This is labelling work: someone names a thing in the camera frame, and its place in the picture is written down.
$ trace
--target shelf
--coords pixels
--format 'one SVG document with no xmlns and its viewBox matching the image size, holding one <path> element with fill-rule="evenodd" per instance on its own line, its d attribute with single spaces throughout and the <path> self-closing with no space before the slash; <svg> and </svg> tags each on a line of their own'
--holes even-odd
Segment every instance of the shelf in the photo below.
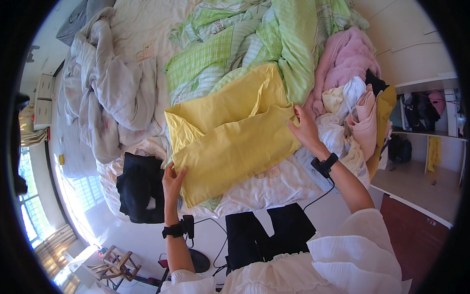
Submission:
<svg viewBox="0 0 470 294">
<path fill-rule="evenodd" d="M 402 83 L 395 85 L 395 91 L 397 95 L 430 91 L 430 90 L 441 90 L 441 89 L 454 89 L 459 87 L 459 80 L 457 75 L 451 74 L 442 77 L 435 77 L 430 79 L 421 79 L 408 83 Z"/>
<path fill-rule="evenodd" d="M 450 138 L 450 139 L 461 140 L 461 141 L 468 141 L 465 138 L 449 136 L 447 131 L 407 132 L 400 127 L 393 127 L 392 134 L 422 135 L 422 136 L 443 137 L 443 138 Z"/>
<path fill-rule="evenodd" d="M 460 202 L 460 173 L 434 166 L 435 172 L 424 174 L 424 167 L 424 162 L 414 160 L 389 164 L 386 170 L 377 170 L 371 184 L 451 228 Z"/>
</svg>

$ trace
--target black pants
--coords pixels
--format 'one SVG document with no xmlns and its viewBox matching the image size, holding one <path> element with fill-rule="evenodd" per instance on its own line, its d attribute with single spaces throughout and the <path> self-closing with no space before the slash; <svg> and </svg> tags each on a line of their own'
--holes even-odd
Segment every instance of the black pants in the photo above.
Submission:
<svg viewBox="0 0 470 294">
<path fill-rule="evenodd" d="M 225 217 L 228 263 L 232 270 L 252 262 L 270 261 L 278 254 L 308 252 L 306 242 L 316 230 L 297 203 L 271 208 L 267 212 L 274 228 L 271 237 L 253 212 Z"/>
</svg>

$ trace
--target wooden stool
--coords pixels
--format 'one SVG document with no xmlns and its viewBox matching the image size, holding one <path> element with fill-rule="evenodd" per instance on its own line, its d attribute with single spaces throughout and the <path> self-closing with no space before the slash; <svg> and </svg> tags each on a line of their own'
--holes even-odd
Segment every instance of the wooden stool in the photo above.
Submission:
<svg viewBox="0 0 470 294">
<path fill-rule="evenodd" d="M 116 246 L 111 246 L 101 257 L 103 264 L 95 266 L 86 266 L 98 280 L 122 277 L 132 281 L 137 272 L 141 269 L 140 265 L 135 265 L 131 259 L 132 251 L 121 254 L 115 251 Z"/>
</svg>

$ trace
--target yellow object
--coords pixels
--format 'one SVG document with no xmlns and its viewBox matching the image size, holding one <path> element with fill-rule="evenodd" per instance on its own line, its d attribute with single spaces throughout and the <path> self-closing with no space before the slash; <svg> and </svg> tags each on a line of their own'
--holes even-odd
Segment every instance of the yellow object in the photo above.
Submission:
<svg viewBox="0 0 470 294">
<path fill-rule="evenodd" d="M 341 102 L 343 101 L 343 89 L 344 86 L 340 86 L 337 88 L 330 89 L 325 91 L 321 94 L 321 99 L 323 101 L 323 105 L 327 112 L 330 113 L 337 113 L 339 107 L 341 106 Z"/>
<path fill-rule="evenodd" d="M 220 92 L 165 110 L 176 173 L 188 167 L 181 193 L 193 207 L 261 173 L 301 144 L 274 64 L 261 65 Z"/>
<path fill-rule="evenodd" d="M 429 137 L 428 170 L 433 172 L 435 164 L 440 164 L 440 138 Z"/>
<path fill-rule="evenodd" d="M 369 177 L 372 180 L 379 166 L 380 151 L 384 146 L 386 136 L 387 121 L 397 103 L 397 93 L 395 86 L 388 86 L 385 91 L 377 97 L 377 142 L 374 155 L 366 162 Z"/>
</svg>

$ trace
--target hand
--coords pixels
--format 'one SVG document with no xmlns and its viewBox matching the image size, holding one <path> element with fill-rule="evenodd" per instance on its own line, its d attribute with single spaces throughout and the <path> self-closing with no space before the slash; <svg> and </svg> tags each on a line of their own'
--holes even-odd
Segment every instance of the hand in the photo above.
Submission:
<svg viewBox="0 0 470 294">
<path fill-rule="evenodd" d="M 181 184 L 183 183 L 184 177 L 188 173 L 188 168 L 184 167 L 179 175 L 173 168 L 175 163 L 170 162 L 165 168 L 165 174 L 163 175 L 162 185 L 163 194 L 165 197 L 165 206 L 172 207 L 178 204 L 178 196 L 181 191 Z"/>
<path fill-rule="evenodd" d="M 296 127 L 291 121 L 288 121 L 287 126 L 289 130 L 320 161 L 326 160 L 330 156 L 330 152 L 318 138 L 318 127 L 315 121 L 300 106 L 295 105 L 294 111 L 300 121 L 300 125 Z"/>
</svg>

